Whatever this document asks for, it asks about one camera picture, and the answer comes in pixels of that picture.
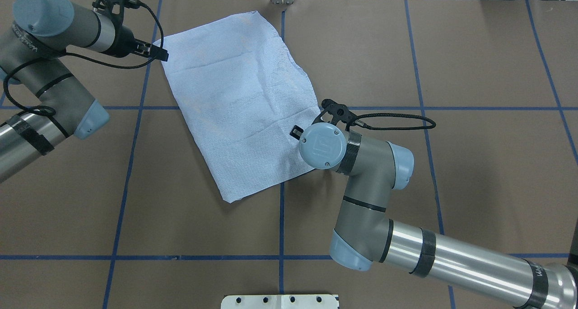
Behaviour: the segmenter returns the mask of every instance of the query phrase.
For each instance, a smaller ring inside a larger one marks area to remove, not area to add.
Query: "towel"
[[[313,168],[289,136],[319,115],[309,77],[257,11],[165,37],[165,75],[223,200]]]

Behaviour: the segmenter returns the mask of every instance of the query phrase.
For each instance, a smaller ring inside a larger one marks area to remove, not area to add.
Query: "white mounting plate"
[[[221,309],[339,309],[338,295],[226,296]]]

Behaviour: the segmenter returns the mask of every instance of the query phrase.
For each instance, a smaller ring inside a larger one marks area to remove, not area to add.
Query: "light blue joint cover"
[[[413,153],[403,146],[388,143],[392,147],[394,162],[396,163],[396,183],[393,189],[404,189],[409,184],[409,179],[413,174]]]
[[[307,164],[317,169],[330,169],[345,156],[347,141],[343,132],[328,122],[309,126],[299,140],[299,153]]]
[[[74,19],[74,7],[69,0],[16,0],[12,11],[16,23],[38,37],[59,35]]]
[[[8,75],[6,72],[4,72],[4,70],[2,68],[0,68],[0,84],[2,84],[2,82],[4,82],[4,79],[6,79],[6,75]],[[8,84],[21,84],[22,82],[18,81],[15,78],[10,78],[8,80]]]
[[[94,132],[104,126],[110,119],[109,114],[103,106],[95,99],[90,106],[89,111],[86,112],[80,124],[74,131],[74,135],[81,140],[91,136]]]
[[[363,255],[349,246],[335,230],[333,230],[329,254],[335,262],[352,270],[365,272],[368,271],[371,268],[371,264],[373,264],[371,260],[363,257]]]

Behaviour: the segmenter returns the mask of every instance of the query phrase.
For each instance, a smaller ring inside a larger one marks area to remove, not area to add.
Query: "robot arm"
[[[328,99],[322,106],[322,114],[330,109],[334,115],[331,122],[320,115],[306,130],[295,126],[291,136],[309,165],[349,176],[330,247],[336,262],[360,271],[389,263],[520,309],[577,308],[578,270],[570,262],[541,266],[386,218],[390,191],[403,189],[413,173],[411,151],[339,130],[335,124],[354,115]],[[576,236],[572,252],[578,253]]]
[[[115,5],[120,6],[118,14],[112,11]],[[16,0],[15,21],[0,36],[0,79],[5,89],[23,83],[41,105],[23,107],[0,126],[0,182],[65,138],[87,138],[109,120],[100,103],[57,59],[66,55],[66,46],[115,57],[133,53],[151,57],[149,62],[168,59],[167,50],[135,39],[122,25],[124,7],[140,6],[149,9],[138,0],[96,0],[93,10],[69,0]]]

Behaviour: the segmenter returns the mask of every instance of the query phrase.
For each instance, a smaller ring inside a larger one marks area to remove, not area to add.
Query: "looped black cable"
[[[372,117],[397,117],[397,118],[410,118],[410,119],[420,119],[425,122],[429,122],[431,125],[429,126],[411,126],[411,127],[373,127],[367,125],[366,123],[362,122],[360,119],[362,118],[372,118]],[[360,126],[361,128],[366,128],[368,130],[374,131],[412,131],[412,130],[431,130],[432,128],[436,127],[436,123],[427,117],[419,116],[419,115],[411,115],[408,113],[367,113],[365,115],[353,116],[349,122],[347,122],[345,126],[345,130],[349,131],[350,126]]]
[[[96,64],[100,64],[102,66],[109,66],[112,68],[118,68],[120,70],[133,70],[136,68],[141,68],[141,67],[147,66],[148,64],[152,63],[153,60],[156,59],[159,52],[161,52],[161,49],[163,48],[163,44],[165,42],[165,33],[163,32],[163,27],[161,27],[161,23],[159,22],[157,15],[154,14],[153,10],[151,8],[149,8],[149,6],[147,4],[141,2],[140,0],[139,0],[139,4],[143,8],[147,9],[149,11],[149,13],[153,16],[154,21],[158,26],[158,30],[161,33],[161,45],[159,46],[160,49],[158,49],[157,52],[155,53],[155,55],[151,56],[151,58],[149,58],[148,61],[144,62],[143,64],[137,65],[137,66],[118,66],[115,64],[109,64],[106,62],[101,62],[101,61],[95,60],[93,58],[90,58],[88,56],[84,56],[84,55],[80,55],[80,54],[74,54],[73,52],[64,52],[64,56],[74,56],[74,57],[82,58],[83,60],[87,60],[87,61],[90,61],[90,62],[93,62]],[[12,95],[10,95],[10,91],[8,90],[8,81],[19,70],[22,70],[26,66],[30,66],[31,64],[35,64],[35,63],[43,61],[43,60],[46,60],[46,59],[45,58],[35,58],[34,60],[23,63],[20,66],[18,66],[17,68],[14,68],[14,70],[12,70],[10,73],[8,73],[8,75],[6,75],[6,78],[4,78],[3,88],[4,88],[4,94],[6,95],[6,99],[8,99],[12,104],[14,104],[14,106],[20,108],[21,110],[23,110],[25,112],[33,113],[34,115],[43,116],[43,117],[52,117],[52,116],[56,115],[56,110],[54,108],[44,106],[44,105],[38,105],[38,106],[34,106],[34,107],[25,107],[25,106],[21,105],[20,103],[18,103],[12,97]]]

